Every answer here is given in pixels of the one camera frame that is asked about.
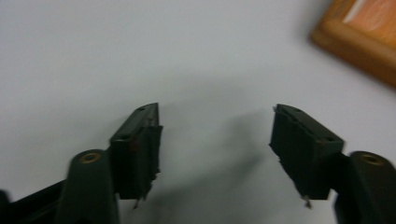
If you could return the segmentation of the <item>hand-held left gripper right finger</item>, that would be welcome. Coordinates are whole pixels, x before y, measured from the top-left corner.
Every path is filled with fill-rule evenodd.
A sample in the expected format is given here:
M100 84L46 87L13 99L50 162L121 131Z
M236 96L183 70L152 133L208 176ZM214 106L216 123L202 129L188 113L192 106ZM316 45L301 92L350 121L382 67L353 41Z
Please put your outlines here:
M278 104L270 148L302 197L326 200L329 164L342 154L344 140L303 110Z

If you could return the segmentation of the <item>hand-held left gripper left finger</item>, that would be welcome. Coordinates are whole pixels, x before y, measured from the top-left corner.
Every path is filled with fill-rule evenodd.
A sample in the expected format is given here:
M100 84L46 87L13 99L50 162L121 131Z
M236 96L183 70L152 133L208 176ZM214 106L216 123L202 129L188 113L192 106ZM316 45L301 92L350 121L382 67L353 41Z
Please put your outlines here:
M115 191L122 200L145 200L160 172L163 126L159 104L138 107L110 138Z

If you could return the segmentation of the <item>wooden picture frame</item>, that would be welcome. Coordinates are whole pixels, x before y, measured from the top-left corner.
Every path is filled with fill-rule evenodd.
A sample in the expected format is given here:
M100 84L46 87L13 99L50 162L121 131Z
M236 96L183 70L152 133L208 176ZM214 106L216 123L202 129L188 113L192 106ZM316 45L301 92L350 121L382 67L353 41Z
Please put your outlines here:
M396 89L396 0L332 0L310 37Z

